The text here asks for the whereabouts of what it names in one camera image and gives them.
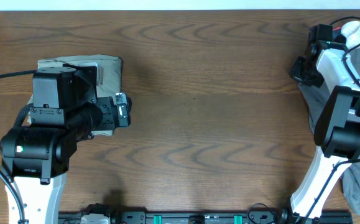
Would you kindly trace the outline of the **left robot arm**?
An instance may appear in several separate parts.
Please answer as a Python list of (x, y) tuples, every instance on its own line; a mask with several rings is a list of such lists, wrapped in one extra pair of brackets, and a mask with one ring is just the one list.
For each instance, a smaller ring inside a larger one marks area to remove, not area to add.
[(71, 156), (95, 131), (131, 123), (131, 99), (123, 92), (98, 96), (92, 66), (39, 68), (33, 72), (33, 102), (24, 106), (0, 141), (8, 179), (10, 223), (58, 223)]

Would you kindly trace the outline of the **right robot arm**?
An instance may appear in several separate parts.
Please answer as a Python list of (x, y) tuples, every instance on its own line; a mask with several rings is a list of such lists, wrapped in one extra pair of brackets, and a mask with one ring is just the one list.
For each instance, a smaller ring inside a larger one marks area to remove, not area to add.
[(323, 205), (337, 180), (360, 167), (360, 22), (313, 26), (290, 77), (307, 102), (316, 150), (288, 222), (348, 222), (348, 214), (324, 214)]

